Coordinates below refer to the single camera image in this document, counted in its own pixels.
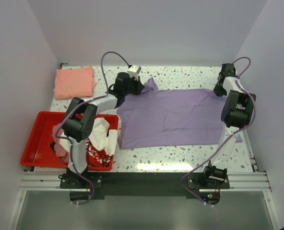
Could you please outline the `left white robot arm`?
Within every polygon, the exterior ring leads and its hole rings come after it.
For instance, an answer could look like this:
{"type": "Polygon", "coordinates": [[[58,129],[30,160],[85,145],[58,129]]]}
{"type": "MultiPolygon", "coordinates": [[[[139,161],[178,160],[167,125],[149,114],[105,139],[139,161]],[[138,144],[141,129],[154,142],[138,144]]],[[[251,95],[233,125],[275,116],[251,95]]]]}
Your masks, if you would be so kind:
{"type": "Polygon", "coordinates": [[[86,140],[91,134],[96,115],[118,108],[124,103],[126,96],[139,95],[143,89],[138,74],[119,72],[106,95],[88,101],[78,97],[71,100],[60,125],[65,136],[59,136],[57,131],[56,138],[69,141],[68,169],[74,172],[70,181],[77,188],[83,188],[88,182],[88,177],[84,174],[87,171],[86,140]]]}

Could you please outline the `purple t shirt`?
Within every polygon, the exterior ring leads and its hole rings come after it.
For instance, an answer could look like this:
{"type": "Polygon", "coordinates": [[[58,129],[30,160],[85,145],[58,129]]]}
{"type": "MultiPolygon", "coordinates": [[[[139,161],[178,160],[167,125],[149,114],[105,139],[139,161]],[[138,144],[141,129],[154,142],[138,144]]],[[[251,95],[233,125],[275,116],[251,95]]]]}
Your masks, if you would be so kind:
{"type": "Polygon", "coordinates": [[[219,143],[225,97],[209,89],[160,90],[153,78],[144,86],[140,95],[127,95],[117,109],[120,148],[219,143]]]}

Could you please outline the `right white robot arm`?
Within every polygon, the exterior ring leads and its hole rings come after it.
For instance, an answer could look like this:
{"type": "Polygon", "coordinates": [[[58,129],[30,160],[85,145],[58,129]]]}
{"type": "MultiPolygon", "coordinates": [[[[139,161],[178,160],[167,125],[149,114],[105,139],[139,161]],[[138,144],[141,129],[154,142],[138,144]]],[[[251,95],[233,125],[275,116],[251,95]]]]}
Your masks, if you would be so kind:
{"type": "Polygon", "coordinates": [[[240,131],[249,127],[255,119],[256,95],[244,89],[233,64],[222,65],[214,93],[227,99],[221,113],[223,131],[218,147],[200,176],[207,188],[228,182],[227,168],[233,147],[240,131]]]}

